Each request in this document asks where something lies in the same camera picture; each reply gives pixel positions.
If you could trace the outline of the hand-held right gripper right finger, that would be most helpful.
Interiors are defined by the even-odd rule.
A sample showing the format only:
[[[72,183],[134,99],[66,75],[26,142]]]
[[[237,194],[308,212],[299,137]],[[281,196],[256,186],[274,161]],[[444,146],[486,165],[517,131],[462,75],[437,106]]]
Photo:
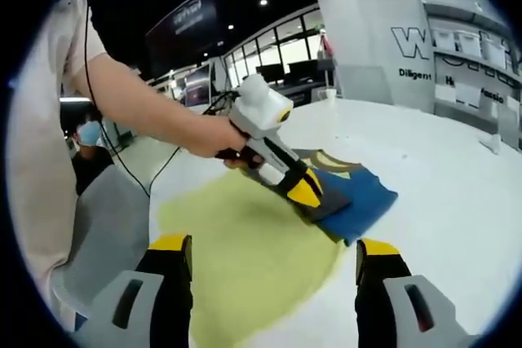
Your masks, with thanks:
[[[455,305],[385,242],[356,242],[355,311],[359,347],[470,345]]]

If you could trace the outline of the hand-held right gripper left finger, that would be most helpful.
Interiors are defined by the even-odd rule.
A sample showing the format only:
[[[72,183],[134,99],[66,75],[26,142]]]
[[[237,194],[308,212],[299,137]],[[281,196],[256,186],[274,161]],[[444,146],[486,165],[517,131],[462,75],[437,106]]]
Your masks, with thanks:
[[[191,283],[192,237],[158,238],[95,297],[77,346],[188,347]]]

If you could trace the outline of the person's left hand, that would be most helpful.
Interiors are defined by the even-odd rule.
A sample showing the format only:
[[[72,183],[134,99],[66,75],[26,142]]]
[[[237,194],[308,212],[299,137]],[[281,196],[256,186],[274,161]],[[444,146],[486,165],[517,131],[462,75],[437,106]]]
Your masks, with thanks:
[[[237,154],[246,145],[246,137],[227,117],[196,115],[189,125],[184,147],[193,155],[213,158],[227,149]]]

